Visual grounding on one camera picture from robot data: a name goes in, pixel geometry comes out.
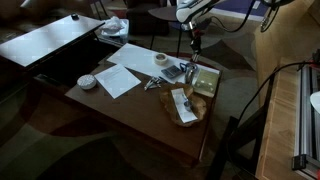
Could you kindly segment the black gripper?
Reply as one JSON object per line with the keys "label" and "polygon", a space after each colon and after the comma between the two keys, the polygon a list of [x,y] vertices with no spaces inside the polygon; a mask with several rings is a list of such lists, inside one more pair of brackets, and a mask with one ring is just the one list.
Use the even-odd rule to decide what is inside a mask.
{"label": "black gripper", "polygon": [[198,62],[201,53],[201,36],[211,23],[210,18],[205,18],[199,22],[192,21],[181,25],[182,29],[191,33],[190,47],[193,50],[192,62]]}

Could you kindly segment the white franka robot arm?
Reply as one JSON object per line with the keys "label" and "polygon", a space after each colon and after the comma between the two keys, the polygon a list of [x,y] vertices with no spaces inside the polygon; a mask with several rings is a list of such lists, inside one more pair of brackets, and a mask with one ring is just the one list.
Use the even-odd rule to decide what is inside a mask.
{"label": "white franka robot arm", "polygon": [[225,0],[183,0],[177,5],[175,12],[177,20],[192,34],[190,43],[193,50],[192,62],[197,62],[201,53],[201,35],[197,19],[223,1]]}

